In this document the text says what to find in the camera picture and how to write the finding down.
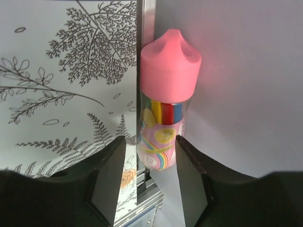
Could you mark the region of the pink cap marker bottle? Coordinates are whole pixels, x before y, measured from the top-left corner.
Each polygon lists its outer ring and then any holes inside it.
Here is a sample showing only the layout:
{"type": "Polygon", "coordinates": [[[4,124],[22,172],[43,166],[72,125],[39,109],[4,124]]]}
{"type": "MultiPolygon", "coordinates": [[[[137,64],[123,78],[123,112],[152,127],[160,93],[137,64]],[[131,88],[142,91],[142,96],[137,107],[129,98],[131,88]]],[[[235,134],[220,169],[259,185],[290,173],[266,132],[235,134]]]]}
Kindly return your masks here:
{"type": "Polygon", "coordinates": [[[141,51],[137,153],[150,170],[163,171],[176,162],[175,140],[184,134],[201,62],[178,29],[167,30],[141,51]]]}

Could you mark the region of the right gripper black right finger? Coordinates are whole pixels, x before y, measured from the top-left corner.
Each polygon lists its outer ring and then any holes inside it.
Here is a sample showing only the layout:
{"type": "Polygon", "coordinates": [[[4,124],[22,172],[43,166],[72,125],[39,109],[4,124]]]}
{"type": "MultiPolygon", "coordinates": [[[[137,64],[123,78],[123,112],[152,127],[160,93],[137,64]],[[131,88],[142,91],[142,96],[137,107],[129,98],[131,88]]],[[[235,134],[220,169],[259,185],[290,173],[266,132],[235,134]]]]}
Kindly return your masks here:
{"type": "Polygon", "coordinates": [[[176,137],[177,174],[187,227],[300,227],[303,174],[261,178],[232,170],[176,137]]]}

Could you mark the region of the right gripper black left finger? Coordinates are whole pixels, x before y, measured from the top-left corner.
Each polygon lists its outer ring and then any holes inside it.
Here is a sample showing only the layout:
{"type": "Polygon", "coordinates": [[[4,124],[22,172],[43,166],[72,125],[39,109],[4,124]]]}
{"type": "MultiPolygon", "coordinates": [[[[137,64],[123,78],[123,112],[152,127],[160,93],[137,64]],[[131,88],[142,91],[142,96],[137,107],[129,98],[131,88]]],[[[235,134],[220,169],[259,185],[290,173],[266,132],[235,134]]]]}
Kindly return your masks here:
{"type": "Polygon", "coordinates": [[[1,226],[113,226],[125,151],[125,138],[118,136],[101,151],[50,177],[1,171],[1,226]]]}

